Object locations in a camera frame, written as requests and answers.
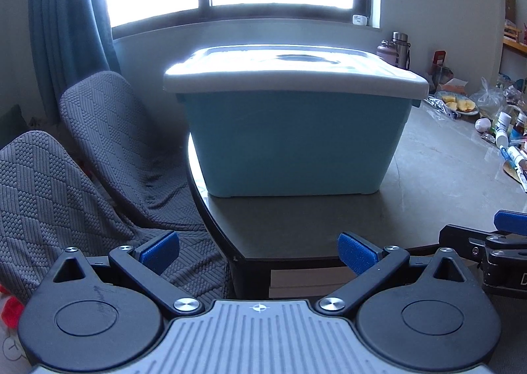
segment metal screw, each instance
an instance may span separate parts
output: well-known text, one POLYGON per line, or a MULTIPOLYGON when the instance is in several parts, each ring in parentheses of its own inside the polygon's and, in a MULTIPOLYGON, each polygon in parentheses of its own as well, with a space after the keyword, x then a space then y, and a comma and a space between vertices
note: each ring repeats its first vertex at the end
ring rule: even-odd
POLYGON ((342 308, 344 308, 346 304, 344 304, 344 301, 341 300, 340 298, 325 297, 321 299, 319 305, 320 305, 320 308, 322 308, 323 310, 327 310, 329 312, 335 312, 337 310, 341 310, 342 308))
POLYGON ((180 312, 191 312, 198 307, 199 301, 195 298, 180 298, 174 303, 174 308, 180 312))

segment blue gripper pad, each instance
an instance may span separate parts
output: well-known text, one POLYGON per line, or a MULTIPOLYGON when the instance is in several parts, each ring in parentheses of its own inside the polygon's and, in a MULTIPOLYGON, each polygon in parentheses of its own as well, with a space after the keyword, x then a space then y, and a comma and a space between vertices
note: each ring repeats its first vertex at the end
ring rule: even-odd
POLYGON ((161 275, 179 255, 179 237, 174 231, 145 250, 139 262, 161 275))
POLYGON ((527 236, 527 214, 498 211, 494 215, 494 226, 499 231, 527 236))
POLYGON ((374 250, 344 233, 338 236, 338 256, 357 276, 380 261, 374 250))

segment chair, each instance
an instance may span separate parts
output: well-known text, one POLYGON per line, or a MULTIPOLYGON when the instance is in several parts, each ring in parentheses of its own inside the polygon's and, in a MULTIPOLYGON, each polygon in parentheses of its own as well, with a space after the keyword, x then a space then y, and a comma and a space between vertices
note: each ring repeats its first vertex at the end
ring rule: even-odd
MULTIPOLYGON (((30 131, 0 150, 0 283, 21 302, 66 247, 102 256, 163 232, 118 216, 49 134, 30 131)), ((230 271, 208 233, 178 235, 180 255, 162 276, 205 305, 227 298, 230 271)))
POLYGON ((61 117, 92 171, 141 227, 205 230, 192 200, 184 155, 166 143, 114 72, 98 72, 64 92, 61 117))

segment blue storage box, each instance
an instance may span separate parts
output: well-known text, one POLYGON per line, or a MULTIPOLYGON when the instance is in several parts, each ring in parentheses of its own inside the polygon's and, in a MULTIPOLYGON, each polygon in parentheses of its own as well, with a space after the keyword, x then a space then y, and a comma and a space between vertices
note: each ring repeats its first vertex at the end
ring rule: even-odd
POLYGON ((429 85, 362 51, 243 45, 194 53, 164 88, 184 103, 207 190, 233 197, 376 192, 429 85))

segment plate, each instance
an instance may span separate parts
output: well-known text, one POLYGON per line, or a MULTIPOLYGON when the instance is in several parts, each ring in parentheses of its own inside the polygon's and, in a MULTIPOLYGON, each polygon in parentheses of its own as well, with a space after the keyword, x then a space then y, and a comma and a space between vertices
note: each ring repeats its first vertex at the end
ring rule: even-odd
MULTIPOLYGON (((463 94, 459 94, 459 93, 454 93, 453 91, 436 91, 435 98, 442 100, 442 97, 443 96, 447 96, 447 95, 455 96, 456 100, 457 99, 469 99, 469 100, 472 100, 468 96, 464 96, 463 94)), ((462 111, 458 111, 458 110, 456 110, 455 112, 457 112, 458 114, 461 114, 461 115, 478 115, 480 113, 480 110, 476 106, 476 109, 474 109, 473 111, 470 111, 470 112, 462 112, 462 111)))

